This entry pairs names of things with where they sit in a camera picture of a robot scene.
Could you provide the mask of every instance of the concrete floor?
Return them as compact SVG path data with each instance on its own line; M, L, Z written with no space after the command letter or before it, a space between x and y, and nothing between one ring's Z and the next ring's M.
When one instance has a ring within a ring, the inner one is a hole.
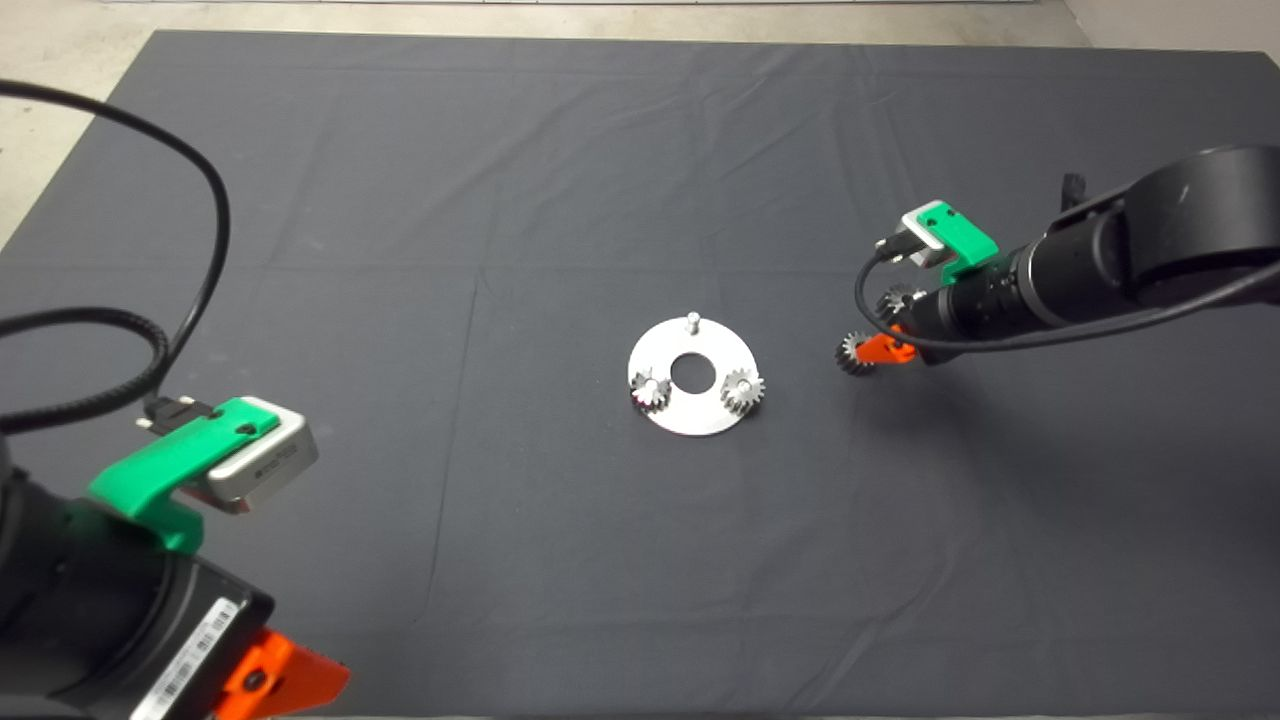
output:
M1210 14L1215 22L1208 22ZM1148 22L1155 17L1161 22ZM1121 47L1268 49L1280 59L1280 40L1270 33L1276 27L1280 3L1275 0L800 6L0 0L0 77L105 97L157 28L1038 46L1088 46L1092 38ZM0 247L87 123L77 113L0 101Z

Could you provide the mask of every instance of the center hole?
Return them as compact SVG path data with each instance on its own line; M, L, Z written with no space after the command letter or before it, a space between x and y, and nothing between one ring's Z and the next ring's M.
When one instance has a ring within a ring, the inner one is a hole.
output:
M681 355L671 364L671 382L690 395L707 392L716 382L716 366L696 352Z

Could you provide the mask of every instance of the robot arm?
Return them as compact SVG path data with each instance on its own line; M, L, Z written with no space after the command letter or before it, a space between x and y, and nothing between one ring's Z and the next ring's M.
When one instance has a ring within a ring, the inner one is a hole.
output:
M1080 191L1068 187L1064 199ZM1044 237L1005 255L937 205L877 246L859 284L879 261L959 259L933 292L896 291L879 311L859 299L882 334L842 346L855 374L915 355L937 364L1115 334L1207 306L1280 301L1280 147L1184 159L1066 210Z

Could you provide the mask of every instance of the spur gear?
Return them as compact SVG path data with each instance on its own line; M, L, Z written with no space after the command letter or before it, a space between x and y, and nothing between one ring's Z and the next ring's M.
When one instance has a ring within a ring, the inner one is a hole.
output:
M739 415L746 415L764 400L764 378L754 370L733 370L724 377L721 386L721 401L724 407Z
M671 379L654 377L653 370L641 370L631 378L631 402L641 413L662 410L671 400Z
M895 283L884 291L884 295L876 301L876 314L886 323L891 322L899 313L910 307L911 302L928 295L918 287L905 283Z
M850 375L865 375L876 369L872 363L858 359L858 346L870 340L867 333L849 333L836 346L836 364Z

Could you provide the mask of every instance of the black cable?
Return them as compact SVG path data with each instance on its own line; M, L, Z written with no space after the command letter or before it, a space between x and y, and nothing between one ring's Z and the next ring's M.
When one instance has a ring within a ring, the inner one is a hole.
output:
M1176 320L1179 318L1185 318L1193 313L1198 313L1225 300L1230 300L1242 293L1245 293L1258 286L1275 281L1280 278L1280 263L1272 263L1254 270L1247 275L1243 275L1233 282L1229 282L1216 290L1211 290L1202 295L1198 295L1178 305L1170 305L1164 310L1156 310L1152 313L1142 313L1133 315L1123 315L1120 318L1111 318L1107 320L1098 320L1094 323L1085 323L1080 325L1074 325L1070 328L1062 328L1057 331L1046 331L1041 333L1034 333L1025 337L1016 337L1009 340L995 340L986 342L956 342L947 340L929 340L925 337L909 336L906 333L900 333L891 328L888 323L881 320L876 313L872 311L870 305L867 302L867 278L870 277L872 270L876 269L881 263L888 259L877 254L872 256L870 260L863 265L863 269L858 272L858 279L854 282L854 302L858 304L858 311L863 314L867 320L876 327L877 331L915 347L922 347L924 350L937 350L940 352L1005 352L1009 350L1028 350L1032 347L1047 347L1052 345L1065 345L1068 342L1076 342L1082 340L1093 340L1100 337L1107 337L1133 331L1140 331L1153 325L1160 325L1170 320Z
M20 332L70 323L93 323L128 331L151 345L151 363L133 379L125 380L108 391L70 402L0 415L0 434L17 434L51 428L119 410L146 395L159 382L160 375L164 374L169 338L165 337L160 325L128 310L95 306L61 307L3 318L0 319L0 338Z
M168 146L189 160L191 164L193 164L205 177L210 191L214 193L214 252L209 260L209 268L205 270L205 279L200 283L200 290L196 291L196 300L191 304L191 309L187 311L187 316L183 318L182 323L178 325L177 332L174 332L173 341L166 345L159 370L154 375L154 382L150 387L145 388L143 395L147 398L146 405L147 413L150 414L150 407L160 393L160 383L164 382L165 374L170 368L173 368L178 355L187 346L187 341L191 340L191 333L196 329L196 323L198 323L200 318L205 314L205 309L209 306L209 301L214 296L214 290L218 288L218 281L223 274L223 268L227 265L227 251L230 247L232 224L230 201L227 196L227 186L223 183L223 178L218 174L212 163L201 155L198 150L172 132L114 105L100 102L72 92L54 90L51 87L8 79L0 79L0 96L50 102L64 108L83 110L137 131L156 142Z

